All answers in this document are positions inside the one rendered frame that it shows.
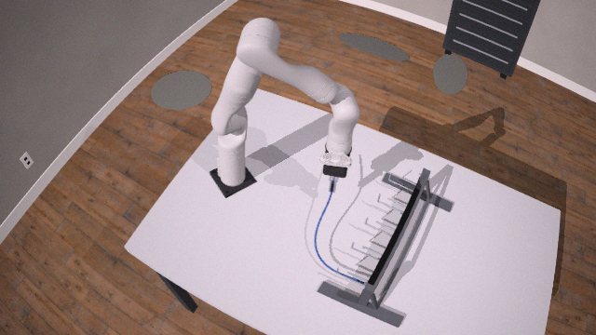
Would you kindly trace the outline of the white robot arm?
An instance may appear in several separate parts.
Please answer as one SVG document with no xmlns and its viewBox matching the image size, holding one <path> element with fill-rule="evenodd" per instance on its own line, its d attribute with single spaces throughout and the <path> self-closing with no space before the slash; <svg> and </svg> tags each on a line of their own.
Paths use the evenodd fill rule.
<svg viewBox="0 0 596 335">
<path fill-rule="evenodd" d="M 329 103 L 333 118 L 328 136 L 334 143 L 349 143 L 359 121 L 359 107 L 352 91 L 332 81 L 317 68 L 288 64 L 277 54 L 279 40 L 280 30 L 273 20 L 257 18 L 245 25 L 237 45 L 237 55 L 211 113 L 212 127 L 219 135 L 218 176 L 221 175 L 221 181 L 228 186 L 237 186 L 245 180 L 248 128 L 245 105 L 253 98 L 262 73 L 297 87 L 319 103 Z"/>
</svg>

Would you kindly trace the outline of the grey metal rack with black panel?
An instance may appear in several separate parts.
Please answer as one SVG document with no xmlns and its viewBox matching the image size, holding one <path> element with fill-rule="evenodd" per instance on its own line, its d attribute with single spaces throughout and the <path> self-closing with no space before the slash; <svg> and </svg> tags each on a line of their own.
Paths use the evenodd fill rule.
<svg viewBox="0 0 596 335">
<path fill-rule="evenodd" d="M 386 228 L 389 228 L 389 229 L 395 231 L 393 235 L 392 234 L 389 234 L 389 233 L 386 233 L 386 232 L 384 232 L 384 231 L 382 231 L 382 230 L 380 230 L 378 228 L 375 228 L 375 227 L 371 226 L 370 224 L 367 223 L 368 217 L 366 218 L 366 221 L 365 221 L 365 224 L 366 225 L 368 225 L 368 226 L 372 227 L 373 229 L 376 229 L 376 230 L 378 230 L 378 231 L 380 231 L 382 233 L 385 233 L 387 235 L 392 236 L 391 239 L 390 239 L 391 241 L 389 241 L 390 243 L 387 244 L 386 249 L 384 251 L 385 254 L 384 253 L 383 254 L 380 254 L 380 253 L 378 253 L 378 252 L 376 252 L 374 250 L 371 250 L 369 248 L 366 248 L 366 247 L 362 246 L 363 248 L 366 248 L 369 251 L 374 252 L 374 253 L 382 256 L 383 258 L 381 257 L 381 259 L 382 259 L 382 260 L 380 259 L 381 261 L 379 259 L 377 259 L 377 258 L 369 255 L 369 254 L 366 254 L 366 253 L 364 253 L 364 252 L 362 252 L 362 251 L 360 251 L 358 249 L 353 248 L 354 242 L 352 243 L 352 246 L 351 246 L 352 249 L 354 249 L 354 250 L 356 250 L 356 251 L 358 251 L 358 252 L 360 252 L 360 253 L 362 253 L 364 255 L 367 255 L 367 256 L 369 256 L 369 257 L 371 257 L 373 259 L 376 259 L 376 260 L 380 261 L 380 262 L 378 262 L 379 264 L 377 263 L 378 266 L 376 265 L 377 269 L 376 269 L 376 267 L 375 267 L 376 270 L 374 269 L 374 271 L 375 271 L 374 274 L 372 273 L 372 275 L 370 277 L 371 280 L 369 279 L 370 282 L 368 280 L 365 280 L 365 279 L 357 276 L 357 275 L 353 275 L 353 274 L 351 274 L 349 272 L 347 272 L 347 273 L 350 274 L 350 275 L 353 275 L 353 276 L 355 276 L 355 277 L 357 277 L 357 278 L 359 278 L 359 279 L 361 279 L 363 281 L 366 281 L 366 282 L 362 282 L 362 281 L 358 282 L 358 281 L 356 281 L 354 279 L 351 279 L 351 278 L 349 278 L 349 277 L 347 277 L 345 275 L 341 275 L 341 274 L 338 273 L 339 267 L 337 267 L 336 273 L 338 275 L 341 275 L 341 276 L 343 276 L 343 277 L 345 277 L 345 278 L 347 278 L 349 280 L 352 280 L 352 281 L 354 281 L 354 282 L 356 282 L 356 283 L 358 283 L 358 284 L 360 284 L 360 285 L 362 285 L 362 286 L 365 287 L 362 290 L 362 292 L 360 293 L 359 297 L 358 296 L 355 296 L 355 295 L 353 295 L 353 294 L 351 294 L 351 293 L 349 293 L 347 291 L 344 291 L 344 290 L 342 290 L 342 289 L 340 289 L 338 287 L 335 287 L 335 286 L 333 286 L 333 285 L 331 285 L 331 284 L 329 284 L 329 283 L 327 283 L 325 281 L 323 281 L 322 284 L 321 284 L 321 286 L 319 287 L 319 289 L 318 289 L 318 292 L 319 293 L 321 293 L 321 294 L 323 294 L 323 295 L 325 295 L 325 296 L 327 296 L 329 298 L 332 298 L 332 299 L 334 299 L 334 300 L 336 300 L 336 301 L 338 301 L 340 303 L 343 303 L 343 304 L 345 304 L 345 305 L 347 305 L 347 306 L 349 306 L 351 308 L 354 308 L 354 309 L 356 309 L 358 311 L 361 311 L 361 312 L 363 312 L 366 315 L 370 315 L 370 316 L 375 317 L 375 318 L 377 318 L 379 320 L 382 320 L 382 321 L 384 321 L 384 322 L 386 322 L 386 323 L 388 323 L 388 324 L 390 324 L 392 326 L 395 326 L 397 328 L 400 326 L 400 323 L 401 323 L 402 319 L 404 318 L 404 316 L 399 315 L 399 314 L 396 314 L 396 313 L 394 313 L 392 311 L 389 311 L 389 310 L 381 307 L 380 304 L 382 303 L 382 301 L 383 301 L 386 293 L 388 292 L 388 290 L 389 290 L 389 288 L 390 288 L 390 286 L 391 286 L 391 284 L 392 284 L 392 282 L 393 282 L 393 280 L 394 280 L 394 278 L 395 278 L 395 276 L 396 276 L 396 274 L 397 274 L 397 272 L 398 272 L 398 270 L 399 270 L 399 268 L 400 268 L 400 266 L 401 266 L 401 264 L 402 264 L 402 262 L 403 262 L 403 260 L 404 260 L 404 258 L 406 256 L 406 254 L 407 254 L 407 252 L 409 250 L 409 247 L 410 247 L 411 243 L 413 242 L 413 239 L 415 237 L 415 234 L 416 234 L 416 232 L 417 232 L 417 230 L 419 228 L 419 225 L 420 225 L 420 223 L 421 223 L 421 221 L 422 221 L 422 219 L 423 219 L 423 217 L 425 215 L 425 212 L 427 210 L 428 204 L 430 203 L 430 204 L 432 204 L 432 205 L 434 205 L 434 206 L 436 206 L 438 208 L 442 208 L 442 209 L 444 209 L 444 210 L 446 210 L 448 212 L 451 211 L 451 208 L 452 208 L 452 205 L 453 205 L 452 202 L 450 202 L 450 201 L 448 201 L 448 200 L 446 200 L 444 198 L 441 198 L 441 197 L 439 197 L 439 196 L 437 196 L 437 195 L 435 195 L 435 194 L 433 194 L 433 193 L 430 192 L 429 179 L 428 179 L 428 177 L 430 175 L 430 172 L 431 172 L 430 170 L 428 170 L 426 168 L 423 168 L 423 171 L 421 173 L 421 176 L 418 179 L 417 184 L 415 184 L 413 182 L 410 182 L 410 181 L 407 181 L 407 180 L 405 180 L 405 179 L 403 179 L 401 177 L 396 177 L 394 175 L 391 175 L 391 173 L 389 174 L 389 173 L 386 172 L 385 176 L 382 179 L 383 182 L 385 182 L 385 183 L 387 183 L 387 184 L 389 184 L 391 186 L 394 186 L 394 187 L 402 190 L 403 192 L 406 192 L 408 194 L 412 194 L 412 196 L 411 196 L 411 198 L 410 198 L 410 200 L 409 200 L 409 202 L 407 204 L 408 207 L 402 205 L 401 203 L 399 203 L 397 201 L 394 201 L 394 200 L 388 198 L 388 200 L 393 201 L 393 202 L 395 202 L 395 203 L 397 203 L 397 204 L 399 204 L 401 206 L 406 207 L 405 208 L 406 211 L 404 210 L 405 213 L 403 211 L 401 211 L 401 210 L 398 210 L 396 208 L 393 208 L 393 207 L 391 207 L 391 206 L 389 206 L 389 205 L 387 205 L 387 204 L 379 201 L 380 194 L 378 196 L 377 202 L 379 202 L 379 203 L 381 203 L 381 204 L 383 204 L 385 206 L 388 206 L 390 208 L 393 208 L 393 209 L 395 209 L 395 210 L 397 210 L 397 211 L 399 211 L 399 212 L 401 212 L 401 213 L 404 214 L 404 215 L 402 214 L 403 217 L 401 216 L 400 221 L 399 221 L 399 224 L 398 224 L 396 230 L 393 229 L 393 228 L 391 228 L 391 227 L 388 227 L 388 226 L 386 226 L 386 225 L 384 225 L 384 224 L 382 224 L 382 223 L 380 223 L 378 221 L 376 222 L 378 224 L 381 224 L 381 225 L 385 226 Z M 427 190 L 424 190 L 425 186 L 426 186 L 426 189 Z M 379 281 L 381 280 L 384 272 L 386 271 L 386 268 L 389 265 L 389 262 L 391 261 L 393 255 L 394 255 L 394 253 L 395 253 L 395 251 L 396 251 L 396 249 L 397 249 L 397 247 L 398 247 L 398 245 L 400 243 L 400 240 L 402 239 L 402 236 L 403 236 L 403 234 L 404 234 L 404 232 L 405 232 L 405 230 L 406 230 L 406 228 L 407 228 L 407 226 L 408 226 L 408 224 L 409 224 L 409 222 L 410 222 L 410 220 L 412 218 L 412 215 L 414 213 L 414 210 L 415 210 L 415 208 L 416 208 L 416 206 L 417 206 L 417 204 L 419 202 L 419 199 L 422 199 L 422 200 L 426 201 L 426 203 L 425 203 L 425 205 L 424 205 L 424 207 L 422 209 L 422 212 L 421 212 L 421 214 L 419 216 L 419 219 L 418 219 L 418 221 L 417 221 L 417 223 L 416 223 L 416 225 L 415 225 L 415 227 L 413 229 L 413 232 L 411 234 L 411 237 L 410 237 L 410 239 L 409 239 L 409 241 L 408 241 L 405 249 L 403 250 L 403 252 L 402 252 L 402 254 L 400 256 L 400 260 L 399 260 L 396 268 L 394 269 L 392 275 L 390 276 L 390 278 L 389 278 L 389 280 L 388 280 L 388 282 L 386 284 L 386 287 L 383 290 L 383 292 L 382 292 L 379 300 L 377 301 L 377 299 L 375 297 L 375 294 L 373 292 L 375 291 L 377 285 L 379 284 Z M 372 302 L 369 302 L 370 299 L 371 299 Z"/>
</svg>

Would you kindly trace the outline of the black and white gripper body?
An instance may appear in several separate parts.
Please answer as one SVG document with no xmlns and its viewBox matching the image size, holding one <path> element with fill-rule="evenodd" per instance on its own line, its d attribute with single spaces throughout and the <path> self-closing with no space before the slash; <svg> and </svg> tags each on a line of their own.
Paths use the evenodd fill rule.
<svg viewBox="0 0 596 335">
<path fill-rule="evenodd" d="M 323 164 L 323 174 L 345 178 L 347 168 L 351 167 L 352 159 L 350 153 L 352 151 L 352 140 L 346 144 L 337 144 L 332 142 L 327 137 L 325 143 L 325 154 L 319 158 L 320 164 Z"/>
</svg>

